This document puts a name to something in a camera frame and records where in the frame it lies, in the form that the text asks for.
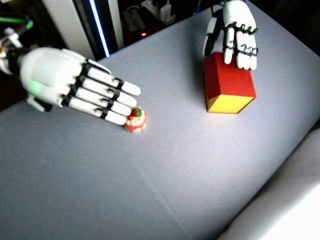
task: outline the table surface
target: table surface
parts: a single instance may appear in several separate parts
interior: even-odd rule
[[[141,87],[143,133],[67,108],[2,112],[0,239],[217,236],[320,117],[320,58],[248,5],[257,98],[239,114],[206,112],[209,10],[100,61]]]

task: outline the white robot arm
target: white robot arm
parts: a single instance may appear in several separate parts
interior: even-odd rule
[[[97,62],[67,49],[40,47],[22,48],[15,31],[7,30],[6,40],[14,47],[0,53],[0,69],[16,73],[28,92],[27,102],[39,111],[52,105],[78,111],[124,125],[137,101],[140,88],[112,75]]]
[[[230,64],[235,54],[238,68],[255,70],[258,54],[255,34],[258,29],[249,7],[242,0],[224,1],[221,5],[223,8],[216,11],[211,8],[212,18],[207,27],[203,55],[212,53],[214,43],[223,29],[224,63]]]

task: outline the dark background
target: dark background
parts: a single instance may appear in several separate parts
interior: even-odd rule
[[[160,5],[167,2],[167,0],[158,1]],[[122,13],[128,7],[139,5],[141,2],[142,0],[118,0],[119,11]],[[205,10],[218,2],[220,1],[202,0],[200,9]],[[320,56],[320,1],[252,0],[251,2]],[[176,15],[175,22],[179,22],[193,15],[198,0],[170,0],[170,3],[172,12]],[[21,38],[25,46],[36,44],[37,46],[66,47],[41,0],[14,0],[6,4],[0,3],[0,12],[12,11],[27,14],[34,21],[34,27]],[[0,33],[5,27],[7,26],[3,24],[0,26]],[[0,111],[23,100],[26,95],[17,77],[0,72]]]

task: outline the green cable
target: green cable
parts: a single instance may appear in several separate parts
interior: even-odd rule
[[[26,29],[29,30],[30,28],[33,27],[33,25],[34,25],[34,21],[30,20],[30,21],[26,24]]]
[[[26,20],[13,17],[0,16],[0,23],[23,24]]]

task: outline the red and yellow box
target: red and yellow box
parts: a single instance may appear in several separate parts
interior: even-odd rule
[[[209,113],[237,114],[256,98],[249,70],[237,68],[233,58],[223,62],[223,54],[215,52],[204,59],[206,108]]]

